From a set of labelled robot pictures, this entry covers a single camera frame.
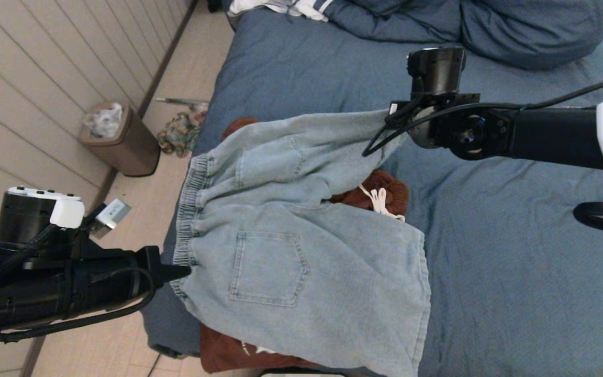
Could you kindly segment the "light blue denim shorts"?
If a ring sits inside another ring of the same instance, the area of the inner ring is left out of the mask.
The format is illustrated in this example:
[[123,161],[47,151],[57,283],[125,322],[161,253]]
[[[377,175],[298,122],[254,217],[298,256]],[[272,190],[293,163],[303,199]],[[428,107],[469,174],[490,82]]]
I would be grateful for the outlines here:
[[425,235],[330,198],[400,144],[362,155],[388,110],[244,126],[191,159],[171,287],[207,327],[330,368],[417,377],[431,312]]

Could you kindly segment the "brown shorts with white print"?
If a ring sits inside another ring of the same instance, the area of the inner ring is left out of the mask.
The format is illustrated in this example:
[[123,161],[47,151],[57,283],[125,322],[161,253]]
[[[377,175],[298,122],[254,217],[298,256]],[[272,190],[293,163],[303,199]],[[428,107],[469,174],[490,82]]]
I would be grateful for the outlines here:
[[[392,174],[377,169],[373,170],[360,186],[332,196],[330,202],[392,215],[396,219],[404,220],[409,203],[409,188],[404,182],[395,179]],[[199,329],[201,365],[208,374],[237,369],[319,367],[318,364],[299,357],[272,351],[258,351],[256,346],[221,334],[206,325],[201,325]]]

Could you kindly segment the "crumpled blue duvet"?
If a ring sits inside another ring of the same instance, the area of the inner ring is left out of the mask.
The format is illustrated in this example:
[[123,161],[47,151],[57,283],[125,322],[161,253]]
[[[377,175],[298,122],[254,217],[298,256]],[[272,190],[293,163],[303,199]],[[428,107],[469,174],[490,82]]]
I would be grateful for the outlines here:
[[313,8],[359,38],[459,43],[530,71],[586,57],[603,41],[603,0],[315,0]]

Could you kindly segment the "brown metal trash bin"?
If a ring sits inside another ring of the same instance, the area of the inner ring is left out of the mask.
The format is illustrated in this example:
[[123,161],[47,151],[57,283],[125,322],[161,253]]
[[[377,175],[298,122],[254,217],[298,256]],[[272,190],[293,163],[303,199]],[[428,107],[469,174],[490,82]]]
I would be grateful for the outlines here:
[[152,175],[160,160],[158,141],[131,106],[122,106],[124,114],[115,136],[93,138],[82,125],[79,142],[105,164],[125,176]]

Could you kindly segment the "multicoloured cloth bundle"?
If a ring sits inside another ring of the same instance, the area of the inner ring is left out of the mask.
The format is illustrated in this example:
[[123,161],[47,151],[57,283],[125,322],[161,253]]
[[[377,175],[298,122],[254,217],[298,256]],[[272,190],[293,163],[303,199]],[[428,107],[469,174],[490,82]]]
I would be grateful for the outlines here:
[[198,113],[180,112],[157,134],[161,152],[186,158],[193,152],[199,131],[203,126],[206,111]]

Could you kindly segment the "white striped garment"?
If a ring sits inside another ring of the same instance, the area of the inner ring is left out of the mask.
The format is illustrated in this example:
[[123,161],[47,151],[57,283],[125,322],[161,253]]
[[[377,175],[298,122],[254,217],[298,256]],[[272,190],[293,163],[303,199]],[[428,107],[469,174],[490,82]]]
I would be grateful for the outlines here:
[[249,10],[266,8],[278,14],[327,22],[325,10],[332,3],[333,0],[232,0],[227,8],[227,15],[237,19]]

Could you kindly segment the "clear plastic bin liner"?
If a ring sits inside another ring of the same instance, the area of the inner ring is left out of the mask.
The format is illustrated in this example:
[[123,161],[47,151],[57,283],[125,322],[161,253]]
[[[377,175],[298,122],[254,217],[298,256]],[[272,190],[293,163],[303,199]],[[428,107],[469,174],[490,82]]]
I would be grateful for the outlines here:
[[118,102],[104,102],[89,110],[82,124],[93,138],[112,138],[120,127],[124,107]]

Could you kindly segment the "thin grey rod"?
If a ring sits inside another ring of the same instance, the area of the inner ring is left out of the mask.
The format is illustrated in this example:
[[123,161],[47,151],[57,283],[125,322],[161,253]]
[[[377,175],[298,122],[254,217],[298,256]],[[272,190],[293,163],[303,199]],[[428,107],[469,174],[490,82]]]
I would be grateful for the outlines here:
[[157,97],[157,98],[155,98],[155,101],[158,101],[161,103],[180,104],[180,105],[187,105],[187,106],[208,105],[209,104],[208,101],[191,99],[191,98]]

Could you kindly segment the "blue bed cover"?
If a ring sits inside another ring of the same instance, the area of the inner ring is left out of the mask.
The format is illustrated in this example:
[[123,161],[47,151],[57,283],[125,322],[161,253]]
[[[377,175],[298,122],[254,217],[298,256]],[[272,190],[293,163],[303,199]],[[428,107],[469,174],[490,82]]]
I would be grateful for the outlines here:
[[[195,156],[250,124],[386,110],[411,91],[406,56],[426,47],[249,10]],[[417,375],[603,375],[603,231],[572,215],[579,203],[603,201],[603,171],[464,161],[403,136],[378,169],[408,186],[402,221],[425,235],[431,312]],[[143,309],[149,345],[196,357],[203,322],[171,283]]]

